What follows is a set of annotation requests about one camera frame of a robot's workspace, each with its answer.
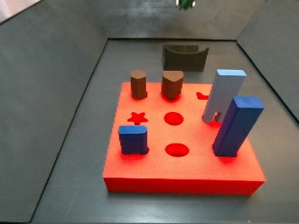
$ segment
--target short blue block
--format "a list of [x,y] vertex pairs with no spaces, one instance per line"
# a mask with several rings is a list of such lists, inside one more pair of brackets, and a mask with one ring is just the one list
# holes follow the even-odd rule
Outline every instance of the short blue block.
[[250,131],[264,104],[254,96],[234,96],[228,106],[212,149],[217,157],[234,157]]
[[122,154],[145,154],[146,127],[144,125],[121,125],[117,130]]

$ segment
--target red base block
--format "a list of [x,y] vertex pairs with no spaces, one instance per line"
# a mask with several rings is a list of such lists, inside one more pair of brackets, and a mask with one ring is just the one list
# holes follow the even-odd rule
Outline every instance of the red base block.
[[[213,155],[210,146],[220,124],[201,121],[206,100],[196,95],[209,91],[209,84],[182,84],[181,95],[168,101],[160,94],[161,83],[146,83],[146,98],[138,101],[130,97],[129,83],[124,83],[102,172],[110,192],[252,194],[263,185],[265,177],[248,140],[236,157]],[[144,112],[148,120],[141,122],[148,128],[145,155],[122,155],[120,150],[117,127],[134,124],[126,121],[132,112]],[[169,112],[178,113],[182,121],[166,122]],[[169,148],[169,144],[182,147]]]

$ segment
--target blue block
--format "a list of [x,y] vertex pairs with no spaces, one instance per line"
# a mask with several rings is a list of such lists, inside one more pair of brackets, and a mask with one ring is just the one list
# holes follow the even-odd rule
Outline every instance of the blue block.
[[122,154],[145,154],[146,127],[144,125],[121,125],[117,130]]
[[242,70],[217,69],[209,91],[209,99],[201,116],[205,123],[212,122],[214,114],[217,114],[217,122],[222,122],[230,99],[238,94],[245,77],[246,74]]
[[217,157],[234,157],[257,117],[264,109],[264,104],[254,96],[234,96],[228,106],[218,134],[214,138],[212,149]]

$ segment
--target red circle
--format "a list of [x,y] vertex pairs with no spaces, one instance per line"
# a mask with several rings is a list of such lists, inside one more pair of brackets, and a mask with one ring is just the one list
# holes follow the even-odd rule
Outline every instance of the red circle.
[[184,157],[189,153],[189,148],[182,143],[169,143],[165,148],[165,152],[172,157]]
[[166,113],[162,119],[170,125],[180,125],[182,123],[182,116],[176,112]]

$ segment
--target brown peg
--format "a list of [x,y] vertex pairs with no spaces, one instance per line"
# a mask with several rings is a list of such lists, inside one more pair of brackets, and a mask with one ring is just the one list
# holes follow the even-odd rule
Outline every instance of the brown peg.
[[182,89],[182,72],[162,71],[162,95],[168,100],[174,100]]
[[132,97],[141,100],[146,97],[145,92],[145,71],[134,70],[130,72],[130,92]]

